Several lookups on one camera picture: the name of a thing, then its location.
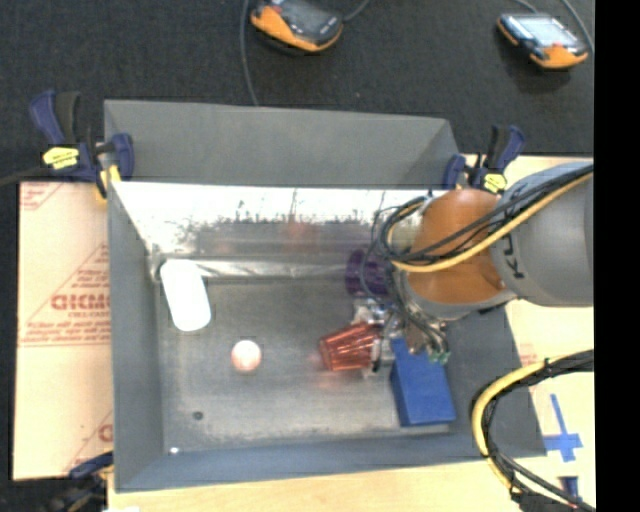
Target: wire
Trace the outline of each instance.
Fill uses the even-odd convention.
[[[251,80],[251,72],[249,71],[249,63],[247,61],[247,15],[249,13],[249,0],[244,0],[242,5],[242,15],[240,16],[240,55],[242,60],[242,71],[244,73],[244,80],[251,96],[251,102],[254,106],[259,107],[258,98],[253,90],[253,81]]]
[[[429,199],[432,199],[431,195],[429,195],[428,197],[420,196],[412,199],[408,204],[422,206],[425,201]],[[388,210],[403,209],[405,206],[390,206],[378,209],[375,212],[371,225],[371,241],[366,251],[364,252],[362,259],[360,260],[360,265],[358,268],[360,287],[367,295],[367,298],[376,301],[378,304],[382,304],[388,307],[389,311],[391,312],[391,316],[395,316],[399,320],[399,324],[402,326],[402,328],[406,328],[409,324],[413,325],[419,331],[421,331],[423,335],[431,340],[432,344],[435,343],[436,345],[438,345],[438,347],[440,347],[443,352],[443,356],[441,357],[446,357],[446,353],[448,352],[448,345],[446,343],[446,340],[444,339],[443,334],[436,327],[429,324],[428,318],[421,317],[420,315],[412,311],[409,307],[407,307],[407,304],[399,290],[398,283],[396,282],[395,273],[393,272],[393,265],[389,261],[383,262],[384,286],[386,289],[385,294],[378,295],[374,293],[369,288],[366,282],[366,264],[369,261],[371,255],[374,253],[377,245],[377,238],[379,237],[379,235],[376,235],[376,227],[380,222],[382,214]]]
[[[582,34],[584,35],[584,38],[587,40],[587,44],[589,45],[589,49],[591,50],[591,53],[593,55],[595,55],[595,53],[596,53],[595,44],[593,43],[593,40],[591,39],[591,35],[589,34],[589,31],[587,30],[587,27],[585,26],[584,22],[582,21],[582,18],[580,18],[580,16],[576,12],[576,10],[569,3],[569,0],[561,0],[561,1],[564,4],[564,6],[567,8],[567,10],[571,13],[571,16],[573,16],[573,19],[575,20],[575,22],[580,27],[580,30],[581,30]]]
[[[443,270],[444,268],[450,268],[486,249],[493,242],[525,222],[557,197],[588,179],[592,173],[593,165],[589,165],[578,171],[563,174],[540,185],[531,187],[528,191],[525,191],[518,197],[506,201],[490,213],[471,222],[464,228],[443,238],[442,240],[415,252],[399,254],[392,246],[393,230],[399,222],[412,215],[422,206],[423,198],[415,198],[405,203],[405,205],[401,206],[396,210],[396,212],[391,214],[383,224],[377,240],[378,254],[382,258],[391,261],[397,268],[409,272],[434,272],[437,270]],[[504,219],[500,221],[496,220],[496,215],[514,209],[514,207],[519,203],[522,203],[525,199],[529,199],[531,197],[534,199],[525,204],[519,212],[512,213],[510,215],[505,214]],[[447,253],[439,255],[430,254],[445,244],[453,241],[459,242],[461,236],[472,232],[472,235],[467,237],[467,240],[469,240],[479,231],[487,229],[492,225],[496,226],[494,231],[487,235],[487,237],[478,244],[468,248],[464,252],[459,251],[461,244],[458,243],[456,248],[448,251]]]
[[[527,9],[529,9],[531,12],[538,12],[538,10],[531,5],[529,2],[525,2],[525,0],[513,0],[515,3],[522,5],[523,7],[526,7]]]
[[[577,178],[576,180],[570,183],[567,183],[563,187],[555,190],[554,192],[551,192],[541,200],[535,202],[530,208],[527,208],[526,210],[524,210],[514,219],[507,222],[504,226],[494,231],[491,235],[487,236],[484,240],[470,247],[463,253],[458,254],[457,256],[448,258],[438,263],[432,263],[429,265],[411,265],[411,264],[402,263],[402,262],[393,261],[393,260],[392,260],[392,263],[399,269],[407,270],[410,272],[436,272],[438,270],[444,270],[446,268],[450,268],[455,265],[458,265],[459,263],[462,263],[463,261],[466,261],[469,258],[478,254],[479,252],[483,251],[484,249],[489,247],[491,244],[493,244],[494,242],[496,242],[497,240],[505,236],[507,233],[509,233],[510,231],[513,231],[520,224],[522,224],[523,222],[526,222],[534,214],[542,210],[545,206],[547,206],[549,203],[554,201],[556,198],[560,197],[561,195],[565,194],[572,188],[585,182],[590,177],[591,176],[589,174],[585,176],[581,176],[580,178]]]
[[[514,370],[497,379],[486,386],[472,401],[471,429],[478,450],[486,458],[490,468],[500,482],[509,490],[514,501],[523,500],[524,496],[539,495],[539,493],[517,478],[516,473],[520,473],[546,491],[571,503],[575,508],[590,512],[595,511],[595,508],[591,505],[551,485],[543,478],[500,453],[490,434],[491,422],[499,399],[515,389],[534,386],[543,380],[559,375],[592,372],[594,371],[594,362],[593,349],[540,361]]]
[[[349,23],[353,18],[358,16],[365,9],[365,7],[367,7],[367,5],[369,5],[370,1],[371,0],[363,0],[360,3],[360,5],[356,7],[353,11],[351,11],[349,14],[345,14],[342,17],[342,21],[344,21],[345,23]]]

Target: cable bundle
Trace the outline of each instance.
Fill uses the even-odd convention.
[[[500,482],[509,490],[513,501],[519,503],[522,510],[540,512],[582,510],[594,512],[596,509],[581,501],[580,498],[572,496],[550,484],[500,452],[490,432],[496,406],[501,398],[516,389],[534,386],[543,380],[560,375],[593,372],[594,364],[593,349],[555,359],[547,359],[519,368],[499,378],[481,390],[473,400],[471,429],[476,445]],[[566,503],[536,492],[525,484],[518,475],[522,475]]]
[[[399,222],[419,210],[425,201],[423,197],[412,199],[397,208],[382,223],[379,234],[374,240],[375,245],[372,250],[376,251],[383,259],[390,261],[396,268],[409,272],[435,272],[452,267],[488,248],[551,201],[589,179],[592,174],[593,165],[589,165],[545,181],[524,191],[518,197],[503,203],[489,214],[435,244],[414,252],[398,252],[393,248],[392,244],[393,230]],[[505,215],[503,218],[498,219],[498,215],[501,213],[505,213]],[[477,233],[487,228],[489,228],[489,233],[482,241],[472,247],[464,248]],[[440,247],[459,240],[461,237],[465,238],[454,249],[444,254],[433,254]]]

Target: orange device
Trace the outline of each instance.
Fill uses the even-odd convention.
[[[498,29],[543,69],[563,70],[587,59],[587,46],[548,14],[503,14]]]
[[[319,53],[340,37],[345,17],[306,0],[258,0],[249,16],[266,41],[289,53]]]

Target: blue clamp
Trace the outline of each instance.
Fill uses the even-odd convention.
[[[113,465],[113,451],[109,451],[93,457],[90,460],[79,464],[69,471],[69,478],[71,480],[82,480],[89,478],[99,471],[108,468]]]
[[[94,148],[76,134],[76,110],[80,94],[76,91],[57,93],[47,90],[36,96],[29,104],[29,114],[35,127],[45,136],[49,150],[43,161],[52,176],[65,181],[95,183],[106,197],[99,154],[114,153],[114,164],[121,179],[133,176],[134,154],[131,136],[115,134],[103,146]]]
[[[524,134],[516,126],[497,126],[491,128],[491,141],[484,161],[478,155],[473,167],[466,164],[463,155],[455,154],[451,157],[445,168],[443,176],[443,188],[451,190],[458,185],[466,185],[471,188],[486,190],[493,194],[504,191],[507,185],[504,171],[513,162],[524,148]]]

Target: white ball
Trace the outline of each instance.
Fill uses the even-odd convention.
[[[262,349],[252,340],[240,340],[231,350],[231,363],[242,373],[252,372],[262,362]]]

